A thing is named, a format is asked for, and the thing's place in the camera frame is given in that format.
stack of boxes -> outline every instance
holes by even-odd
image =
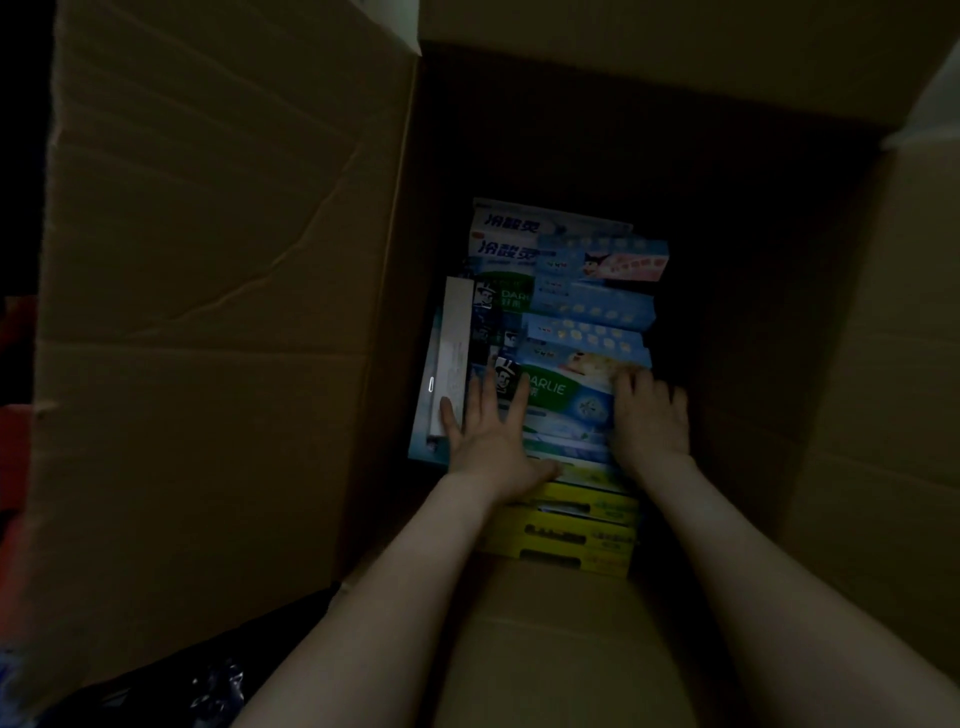
[[[626,575],[640,505],[612,460],[612,375],[650,367],[643,332],[660,278],[662,241],[611,220],[475,200],[463,274],[446,281],[427,351],[410,457],[445,465],[436,410],[462,417],[470,373],[496,371],[506,409],[531,379],[524,447],[559,461],[559,482],[494,514],[478,550]]]

cardboard box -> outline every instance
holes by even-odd
[[[422,0],[418,58],[348,0],[61,0],[21,694],[347,573],[474,195],[668,240],[648,343],[707,474],[960,677],[956,120],[880,147],[958,24],[946,0]],[[474,561],[429,717],[746,723],[683,560],[641,551],[631,580]]]

cardboard box flap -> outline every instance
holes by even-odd
[[[890,153],[782,542],[960,677],[960,140]]]
[[[347,0],[56,37],[33,705],[329,582],[414,68]]]
[[[960,30],[949,0],[423,0],[420,40],[899,126]]]
[[[458,597],[456,643],[440,656],[443,691],[435,707],[427,701],[434,724],[697,725],[636,584],[474,557]],[[468,604],[462,616],[458,603]]]

finger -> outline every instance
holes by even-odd
[[[467,388],[467,415],[464,418],[464,432],[469,435],[480,426],[480,377],[470,376]]]
[[[654,400],[663,407],[670,406],[670,387],[662,379],[654,382]]]
[[[527,401],[530,399],[530,375],[524,372],[520,375],[520,383],[516,386],[514,399],[510,402],[507,412],[507,427],[516,434],[523,436],[523,419],[527,416]]]
[[[630,397],[634,393],[629,369],[621,369],[613,380],[613,422],[622,423],[630,411]]]
[[[530,462],[534,466],[534,474],[537,478],[537,482],[531,485],[531,488],[535,485],[545,483],[548,480],[553,480],[560,475],[561,465],[556,460],[536,460],[530,458]]]
[[[634,395],[641,401],[653,401],[654,376],[649,369],[638,369],[634,375]]]
[[[483,377],[483,392],[480,395],[480,424],[488,425],[500,421],[496,405],[496,376],[493,373],[493,357],[487,360],[487,372]]]
[[[686,390],[683,387],[674,387],[673,411],[684,427],[690,426],[689,416],[686,414]]]
[[[453,451],[460,447],[464,441],[464,433],[460,431],[460,425],[457,423],[457,416],[453,414],[453,404],[449,397],[440,399],[440,421],[444,424],[444,432],[450,441],[450,450]]]

yellow toothpaste box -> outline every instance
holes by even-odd
[[[526,505],[507,505],[498,509],[484,529],[485,535],[497,537],[530,536],[542,542],[559,542],[594,550],[614,551],[629,555],[634,550],[636,530],[617,523],[607,523],[544,513]]]
[[[477,542],[476,550],[620,578],[626,577],[630,570],[630,553],[587,548],[524,533],[485,533]]]
[[[639,510],[634,497],[555,482],[540,485],[520,503],[542,511],[619,523],[630,528],[636,528]]]

